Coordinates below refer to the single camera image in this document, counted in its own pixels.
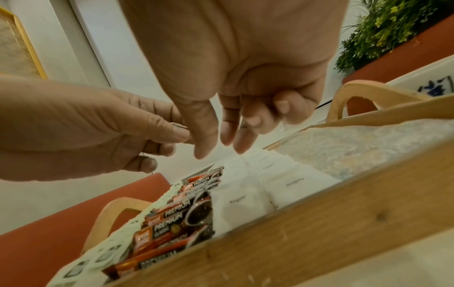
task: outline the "gold frame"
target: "gold frame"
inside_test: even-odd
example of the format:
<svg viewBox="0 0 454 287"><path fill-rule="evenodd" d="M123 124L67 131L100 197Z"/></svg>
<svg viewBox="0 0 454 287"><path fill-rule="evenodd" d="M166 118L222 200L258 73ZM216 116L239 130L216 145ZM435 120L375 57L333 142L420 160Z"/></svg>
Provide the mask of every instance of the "gold frame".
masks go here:
<svg viewBox="0 0 454 287"><path fill-rule="evenodd" d="M28 38L27 33L25 32L25 29L22 26L22 23L20 22L19 18L15 14L9 12L8 10L6 10L2 7L0 7L0 14L3 14L5 16L11 18L13 20L14 24L16 24L17 29L19 30L20 36L22 37L22 39L24 39L25 46L27 47L28 52L30 53L30 56L32 57L33 63L35 64L39 75L41 76L41 78L47 79L46 72L44 71L44 68L41 65L41 62L39 61L38 55L36 54L36 51L33 48L33 45L30 42L30 39Z"/></svg>

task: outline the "green plant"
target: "green plant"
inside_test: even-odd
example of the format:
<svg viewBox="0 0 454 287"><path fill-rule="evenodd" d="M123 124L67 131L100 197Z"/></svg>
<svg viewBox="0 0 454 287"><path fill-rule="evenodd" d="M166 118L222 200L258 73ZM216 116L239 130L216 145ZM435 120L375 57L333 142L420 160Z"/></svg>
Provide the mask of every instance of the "green plant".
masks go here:
<svg viewBox="0 0 454 287"><path fill-rule="evenodd" d="M392 51L412 39L441 7L443 0L361 0L368 14L359 18L350 38L342 41L336 69L347 71Z"/></svg>

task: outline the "potted plant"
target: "potted plant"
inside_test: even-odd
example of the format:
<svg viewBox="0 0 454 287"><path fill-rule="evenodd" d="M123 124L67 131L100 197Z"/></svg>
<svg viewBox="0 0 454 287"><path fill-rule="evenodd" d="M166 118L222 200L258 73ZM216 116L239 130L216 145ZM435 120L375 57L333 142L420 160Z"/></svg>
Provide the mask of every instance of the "potted plant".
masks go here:
<svg viewBox="0 0 454 287"><path fill-rule="evenodd" d="M388 82L454 54L454 43L439 43L447 42L439 39L440 29L454 34L454 17L449 17L454 11L453 1L361 0L359 4L367 13L356 25L346 27L355 31L342 41L336 61L337 70L354 71L344 83L354 79ZM447 17L452 18L450 23L445 23ZM370 101L359 97L351 98L347 109L349 115L376 110Z"/></svg>

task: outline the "orange planter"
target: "orange planter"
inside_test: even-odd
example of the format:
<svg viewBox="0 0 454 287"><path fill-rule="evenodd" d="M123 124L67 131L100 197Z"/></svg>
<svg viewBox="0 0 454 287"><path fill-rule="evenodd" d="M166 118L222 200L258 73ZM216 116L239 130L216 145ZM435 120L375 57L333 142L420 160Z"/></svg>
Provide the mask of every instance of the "orange planter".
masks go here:
<svg viewBox="0 0 454 287"><path fill-rule="evenodd" d="M426 31L408 41L374 62L348 75L343 84L353 80L372 80L387 83L395 78L427 66L454 54L454 15L449 16ZM376 110L375 106L364 99L350 99L347 102L349 115Z"/></svg>

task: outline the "wooden handle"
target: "wooden handle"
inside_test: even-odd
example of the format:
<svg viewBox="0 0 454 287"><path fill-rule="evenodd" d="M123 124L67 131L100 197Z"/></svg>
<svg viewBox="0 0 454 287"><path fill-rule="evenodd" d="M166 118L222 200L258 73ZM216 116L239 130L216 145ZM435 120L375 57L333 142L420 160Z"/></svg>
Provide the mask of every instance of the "wooden handle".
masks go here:
<svg viewBox="0 0 454 287"><path fill-rule="evenodd" d="M427 101L432 98L426 94L400 90L379 82L365 80L351 81L337 90L332 99L328 115L326 116L326 122L342 119L345 104L354 96L371 100L384 109L402 104Z"/></svg>
<svg viewBox="0 0 454 287"><path fill-rule="evenodd" d="M124 210L143 211L150 205L151 202L129 197L122 197L111 201L99 213L98 218L96 219L95 224L93 224L90 234L85 241L84 247L82 248L82 254L100 244L109 236L112 225Z"/></svg>

